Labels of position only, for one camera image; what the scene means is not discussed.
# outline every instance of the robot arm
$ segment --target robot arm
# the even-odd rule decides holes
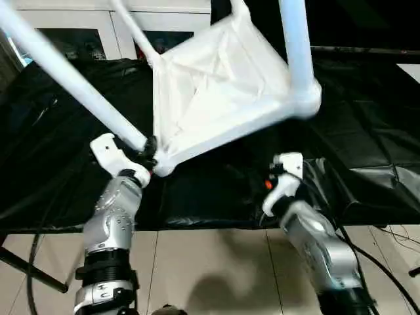
[[[124,156],[115,146],[113,135],[102,135],[91,143],[91,148],[113,179],[83,229],[86,256],[84,266],[77,271],[76,278],[83,282],[74,313],[137,314],[129,308],[138,289],[129,251],[142,189],[150,174]],[[371,305],[353,250],[336,236],[329,220],[294,198],[300,183],[297,178],[302,177],[302,160],[300,154],[274,158],[274,166],[280,165],[285,172],[279,174],[278,185],[262,208],[267,215],[280,218],[280,227],[305,260],[323,314],[369,315]],[[282,206],[273,207],[278,201]]]
[[[306,262],[324,315],[371,314],[356,256],[323,215],[306,202],[293,200],[280,226]]]
[[[337,237],[327,218],[294,197],[303,177],[302,155],[275,156],[271,168],[277,170],[273,173],[278,183],[262,209],[269,217],[280,219],[280,227],[305,260],[322,313],[371,314],[371,299],[363,288],[353,250]]]
[[[127,159],[113,137],[105,134],[91,142],[99,164],[113,179],[83,229],[85,264],[76,271],[76,278],[82,280],[75,300],[74,314],[77,315],[137,314],[129,308],[138,289],[129,253],[135,215],[150,173]]]

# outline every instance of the metal stand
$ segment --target metal stand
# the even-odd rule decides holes
[[[6,237],[7,235],[0,235],[0,261],[7,263],[8,265],[24,272],[25,274],[28,274],[27,271],[29,263],[3,247],[3,242],[6,240]],[[68,286],[66,284],[61,283],[57,279],[51,277],[50,275],[46,274],[44,271],[36,268],[35,266],[32,266],[31,275],[32,278],[39,280],[40,282],[46,284],[47,286],[53,289],[56,289],[61,293],[65,293],[68,291]]]

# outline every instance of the floor tile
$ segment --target floor tile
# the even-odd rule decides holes
[[[148,313],[281,314],[264,230],[164,231],[157,237]]]
[[[381,249],[367,226],[349,226],[346,227],[346,230],[354,244],[389,268]],[[410,310],[401,293],[387,276],[364,256],[359,255],[359,259],[369,291],[377,301],[377,309],[380,315],[410,314]]]
[[[27,261],[32,240],[32,235],[8,235],[3,247]],[[0,262],[0,315],[9,314],[24,279],[23,272]]]
[[[136,232],[131,246],[131,268],[137,271],[140,289],[137,291],[138,312],[147,313],[152,282],[157,232]]]
[[[145,314],[147,297],[152,274],[152,263],[156,232],[137,232],[133,238],[131,262],[132,267],[141,271],[139,274],[139,311]],[[33,291],[39,314],[73,314],[74,299],[81,281],[74,279],[74,270],[83,264],[82,234],[57,234],[45,236],[39,249],[35,265],[55,277],[66,282],[70,281],[69,291],[65,294],[34,280]],[[11,315],[29,315],[26,283],[22,286]]]
[[[420,266],[420,246],[398,236],[394,239],[392,235],[374,227],[371,227],[370,230],[381,248],[392,274],[408,290],[414,301],[420,305],[420,276],[411,278],[408,275],[409,270]],[[405,226],[404,228],[393,226],[392,231],[404,236],[407,233],[410,238],[420,239],[420,226]]]
[[[305,264],[280,229],[267,230],[284,315],[321,314]]]

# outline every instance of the black tablecloth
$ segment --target black tablecloth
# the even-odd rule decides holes
[[[138,129],[152,134],[152,73],[132,60],[76,63]],[[322,106],[153,177],[137,228],[258,228],[273,154],[299,151],[315,196],[345,224],[420,222],[419,85],[386,62],[315,59]],[[36,64],[0,99],[0,230],[79,230],[109,175],[89,150],[107,132]],[[263,227],[274,226],[264,220]]]

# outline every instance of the cabinet door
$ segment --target cabinet door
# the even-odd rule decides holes
[[[159,46],[176,45],[179,41],[210,27],[210,14],[173,12],[132,12],[131,14],[155,49],[156,43]],[[138,53],[130,31],[117,13],[111,12],[111,17],[122,57],[136,59]]]
[[[108,11],[21,10],[19,13],[69,59],[121,58]]]

